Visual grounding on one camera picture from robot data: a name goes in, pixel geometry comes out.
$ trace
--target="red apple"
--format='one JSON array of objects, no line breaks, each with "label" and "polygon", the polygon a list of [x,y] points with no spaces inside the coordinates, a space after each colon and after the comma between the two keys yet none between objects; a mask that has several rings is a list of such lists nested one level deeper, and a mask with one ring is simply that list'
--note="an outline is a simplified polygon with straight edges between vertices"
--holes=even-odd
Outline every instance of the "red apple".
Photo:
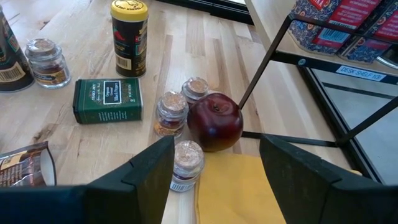
[{"label": "red apple", "polygon": [[212,93],[196,101],[188,112],[192,138],[205,152],[232,147],[243,132],[239,106],[228,96]]}]

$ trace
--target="yellow napkin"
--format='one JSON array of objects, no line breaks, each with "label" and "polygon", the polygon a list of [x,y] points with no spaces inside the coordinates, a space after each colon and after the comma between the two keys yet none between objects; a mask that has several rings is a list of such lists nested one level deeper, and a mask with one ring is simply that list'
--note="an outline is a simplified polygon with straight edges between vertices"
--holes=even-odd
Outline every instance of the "yellow napkin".
[{"label": "yellow napkin", "polygon": [[285,223],[259,157],[206,153],[195,190],[197,224]]}]

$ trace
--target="yellow cap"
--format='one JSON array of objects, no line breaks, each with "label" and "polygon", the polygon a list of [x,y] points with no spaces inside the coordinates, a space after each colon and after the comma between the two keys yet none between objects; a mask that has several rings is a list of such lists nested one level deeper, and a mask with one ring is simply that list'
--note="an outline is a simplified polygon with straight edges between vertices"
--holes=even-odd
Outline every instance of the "yellow cap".
[{"label": "yellow cap", "polygon": [[144,21],[148,17],[148,7],[138,0],[115,0],[112,2],[111,15],[120,21]]}]

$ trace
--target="green tin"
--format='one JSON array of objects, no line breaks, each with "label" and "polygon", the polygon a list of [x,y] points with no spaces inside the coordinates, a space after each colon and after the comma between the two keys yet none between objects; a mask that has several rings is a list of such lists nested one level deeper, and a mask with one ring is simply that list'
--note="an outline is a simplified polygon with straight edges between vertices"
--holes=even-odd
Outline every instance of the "green tin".
[{"label": "green tin", "polygon": [[80,124],[139,121],[142,119],[139,80],[77,80],[73,113]]}]

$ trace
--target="barcode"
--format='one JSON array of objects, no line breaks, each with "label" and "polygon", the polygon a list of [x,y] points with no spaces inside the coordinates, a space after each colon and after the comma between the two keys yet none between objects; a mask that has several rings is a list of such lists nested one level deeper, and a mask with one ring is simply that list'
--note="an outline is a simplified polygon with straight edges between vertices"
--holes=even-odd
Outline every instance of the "barcode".
[{"label": "barcode", "polygon": [[176,184],[175,182],[172,182],[170,189],[172,189],[176,192],[184,192],[184,191],[191,189],[194,185],[195,185],[195,183],[188,184],[188,185],[180,185],[180,184]]},{"label": "barcode", "polygon": [[[342,26],[345,28],[350,28],[350,29],[356,28],[356,26],[344,24],[344,23],[337,22],[337,21],[329,21],[329,23],[339,25],[339,26]],[[337,42],[337,43],[343,43],[348,37],[349,37],[349,34],[340,32],[340,31],[335,31],[332,29],[323,29],[321,34],[319,35],[319,39],[330,40],[330,41]]]},{"label": "barcode", "polygon": [[126,70],[131,70],[131,60],[118,55],[116,55],[116,65]]},{"label": "barcode", "polygon": [[18,62],[11,68],[0,70],[0,82],[13,82],[25,75],[25,72],[21,68]]}]

